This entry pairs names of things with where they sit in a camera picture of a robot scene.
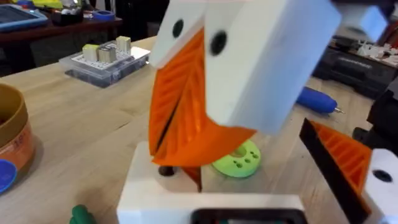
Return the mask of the finger of the white orange right gripper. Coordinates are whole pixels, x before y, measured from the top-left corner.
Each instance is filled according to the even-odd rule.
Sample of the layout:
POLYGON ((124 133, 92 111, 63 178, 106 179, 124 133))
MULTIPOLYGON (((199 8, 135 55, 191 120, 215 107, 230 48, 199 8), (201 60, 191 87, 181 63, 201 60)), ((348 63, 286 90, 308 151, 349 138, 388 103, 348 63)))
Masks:
POLYGON ((196 68, 162 142, 161 166, 198 167, 278 132, 342 16, 331 1, 207 1, 196 68))
POLYGON ((162 149, 175 110, 196 68, 204 66, 204 15, 207 1, 170 1, 151 50, 149 62, 157 69, 149 120, 149 148, 162 149))

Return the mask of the bare white left gripper left finger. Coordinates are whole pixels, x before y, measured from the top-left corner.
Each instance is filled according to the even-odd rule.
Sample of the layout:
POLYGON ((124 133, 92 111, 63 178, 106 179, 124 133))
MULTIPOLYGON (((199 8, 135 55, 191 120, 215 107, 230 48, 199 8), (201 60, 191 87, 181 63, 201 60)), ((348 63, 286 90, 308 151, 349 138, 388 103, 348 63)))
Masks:
POLYGON ((152 163, 149 144, 135 148, 126 182, 117 206, 119 223, 188 223, 199 208, 197 185, 179 168, 174 175, 159 174, 152 163))

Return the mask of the white orange left gripper right finger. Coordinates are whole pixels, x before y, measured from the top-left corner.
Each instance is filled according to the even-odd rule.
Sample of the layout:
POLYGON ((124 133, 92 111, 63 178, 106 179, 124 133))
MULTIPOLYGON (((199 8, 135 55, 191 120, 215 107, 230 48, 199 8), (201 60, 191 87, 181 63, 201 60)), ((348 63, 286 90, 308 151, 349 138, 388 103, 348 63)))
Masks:
POLYGON ((350 223, 397 224, 397 156, 304 119, 300 140, 350 223))

